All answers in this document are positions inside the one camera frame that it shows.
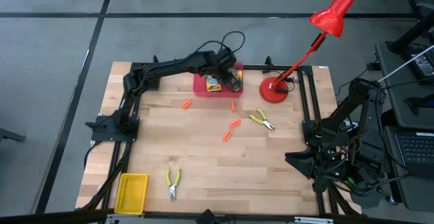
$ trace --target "snack package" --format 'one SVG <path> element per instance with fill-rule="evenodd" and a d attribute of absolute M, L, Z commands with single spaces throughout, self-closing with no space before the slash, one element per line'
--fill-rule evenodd
<path fill-rule="evenodd" d="M 239 91 L 243 87 L 243 71 L 234 68 L 230 68 L 228 71 L 231 72 L 235 78 L 235 81 L 233 84 L 231 84 L 231 87 L 234 91 Z"/>
<path fill-rule="evenodd" d="M 206 90 L 207 92 L 221 92 L 222 86 L 217 79 L 212 78 L 211 75 L 206 75 Z"/>

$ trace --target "gray floor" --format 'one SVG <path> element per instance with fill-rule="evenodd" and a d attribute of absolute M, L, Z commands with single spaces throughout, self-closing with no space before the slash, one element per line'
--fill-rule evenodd
<path fill-rule="evenodd" d="M 331 0 L 111 0 L 108 12 L 285 12 L 310 13 Z M 0 0 L 0 12 L 99 12 L 103 0 Z M 408 13 L 406 0 L 356 0 L 353 13 Z M 96 19 L 0 19 L 0 128 L 27 135 L 25 143 L 0 143 L 0 216 L 33 211 L 64 114 L 71 99 Z M 342 37 L 328 37 L 307 64 L 330 67 L 335 89 L 375 61 L 374 44 L 394 40 L 414 22 L 345 20 Z M 47 206 L 48 212 L 72 210 L 83 174 L 83 156 L 91 131 L 84 122 L 98 113 L 112 61 L 149 61 L 186 56 L 209 39 L 243 31 L 237 57 L 261 64 L 292 64 L 319 30 L 305 19 L 265 18 L 114 18 L 104 21 L 81 95 L 64 157 Z M 228 40 L 236 47 L 239 39 Z M 374 79 L 380 74 L 369 72 Z M 342 90 L 337 97 L 345 97 Z M 434 214 L 412 212 L 382 202 L 363 210 L 371 217 L 429 223 Z M 127 219 L 122 223 L 142 223 Z"/>

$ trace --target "lamp shade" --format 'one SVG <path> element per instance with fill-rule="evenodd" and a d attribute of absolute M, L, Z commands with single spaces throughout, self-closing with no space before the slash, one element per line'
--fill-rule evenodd
<path fill-rule="evenodd" d="M 344 14 L 354 0 L 333 0 L 329 8 L 313 14 L 309 21 L 321 30 L 340 37 L 344 29 Z"/>

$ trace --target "laptop keyboard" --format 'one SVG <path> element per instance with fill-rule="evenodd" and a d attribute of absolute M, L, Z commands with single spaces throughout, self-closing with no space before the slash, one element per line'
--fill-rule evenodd
<path fill-rule="evenodd" d="M 434 164 L 434 136 L 396 134 L 406 163 Z"/>

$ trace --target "yellow-handled pliers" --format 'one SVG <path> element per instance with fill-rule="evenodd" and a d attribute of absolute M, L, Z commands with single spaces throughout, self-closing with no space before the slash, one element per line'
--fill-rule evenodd
<path fill-rule="evenodd" d="M 260 125 L 266 126 L 270 130 L 274 130 L 275 126 L 267 120 L 267 117 L 265 116 L 264 111 L 262 111 L 259 108 L 256 108 L 256 111 L 260 114 L 262 119 L 258 119 L 254 115 L 249 115 L 250 119 L 252 119 L 254 122 L 256 122 Z"/>
<path fill-rule="evenodd" d="M 169 187 L 170 201 L 176 200 L 176 187 L 178 186 L 180 179 L 181 179 L 181 169 L 178 169 L 176 173 L 176 180 L 174 184 L 170 182 L 170 170 L 168 169 L 167 172 L 165 173 L 165 182 Z"/>

